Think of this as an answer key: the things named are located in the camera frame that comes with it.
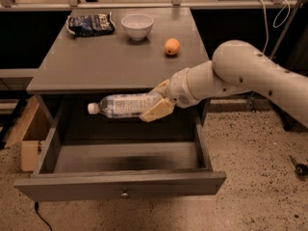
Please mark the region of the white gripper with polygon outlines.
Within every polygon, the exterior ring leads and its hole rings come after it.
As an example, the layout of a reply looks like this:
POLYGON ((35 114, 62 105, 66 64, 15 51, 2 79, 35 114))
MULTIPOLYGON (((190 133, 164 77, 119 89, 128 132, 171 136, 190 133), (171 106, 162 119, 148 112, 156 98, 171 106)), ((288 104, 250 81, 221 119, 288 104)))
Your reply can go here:
POLYGON ((162 97, 148 102, 140 114, 142 121, 152 122, 168 116, 173 112, 175 105, 186 109, 199 103, 199 100, 191 94, 189 89, 188 72, 188 68, 178 71, 169 80, 164 80, 151 90, 151 92, 159 93, 162 97))

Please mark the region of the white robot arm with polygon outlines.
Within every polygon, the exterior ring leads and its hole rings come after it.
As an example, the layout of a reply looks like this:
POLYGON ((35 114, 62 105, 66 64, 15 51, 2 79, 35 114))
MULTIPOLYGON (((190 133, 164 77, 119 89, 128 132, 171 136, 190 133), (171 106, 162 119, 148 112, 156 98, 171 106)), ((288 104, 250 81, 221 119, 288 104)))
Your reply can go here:
POLYGON ((204 99, 254 91, 308 126, 308 78, 240 40, 221 44, 210 61, 176 72, 153 91, 161 99, 141 114, 145 122, 168 116, 175 107, 185 109, 204 99))

